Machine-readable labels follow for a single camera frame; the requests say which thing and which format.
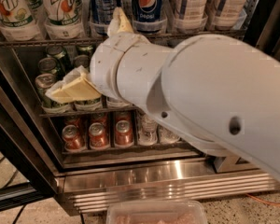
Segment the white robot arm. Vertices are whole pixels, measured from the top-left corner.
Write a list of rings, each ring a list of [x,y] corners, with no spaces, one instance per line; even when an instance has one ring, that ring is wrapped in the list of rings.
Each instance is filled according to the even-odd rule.
[[[152,44],[121,8],[107,34],[90,67],[56,82],[48,98],[131,103],[200,151],[234,153],[280,182],[280,62],[225,35]]]

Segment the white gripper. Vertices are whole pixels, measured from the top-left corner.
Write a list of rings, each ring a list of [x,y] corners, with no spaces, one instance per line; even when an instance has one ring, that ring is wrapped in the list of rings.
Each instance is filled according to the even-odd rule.
[[[107,35],[91,58],[90,72],[83,66],[73,69],[45,95],[59,104],[93,100],[101,94],[121,99],[117,85],[119,64],[127,51],[138,43],[148,44],[143,35],[132,34],[133,27],[121,7],[116,7]]]

